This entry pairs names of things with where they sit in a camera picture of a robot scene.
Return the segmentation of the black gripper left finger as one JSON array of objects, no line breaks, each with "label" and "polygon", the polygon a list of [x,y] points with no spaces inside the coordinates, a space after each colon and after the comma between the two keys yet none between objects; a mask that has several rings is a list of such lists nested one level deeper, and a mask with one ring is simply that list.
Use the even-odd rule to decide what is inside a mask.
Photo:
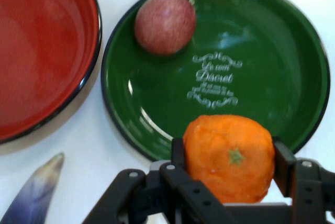
[{"label": "black gripper left finger", "polygon": [[200,181],[185,171],[183,140],[172,141],[171,160],[157,161],[149,173],[117,174],[84,223],[146,223],[162,213],[167,223],[237,223]]}]

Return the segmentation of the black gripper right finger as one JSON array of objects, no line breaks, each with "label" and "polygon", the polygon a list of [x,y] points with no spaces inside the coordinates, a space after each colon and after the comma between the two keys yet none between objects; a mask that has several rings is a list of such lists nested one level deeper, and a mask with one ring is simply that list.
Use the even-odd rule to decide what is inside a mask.
[{"label": "black gripper right finger", "polygon": [[328,223],[326,212],[334,212],[334,172],[311,159],[298,159],[273,137],[274,180],[284,197],[292,199],[291,223]]}]

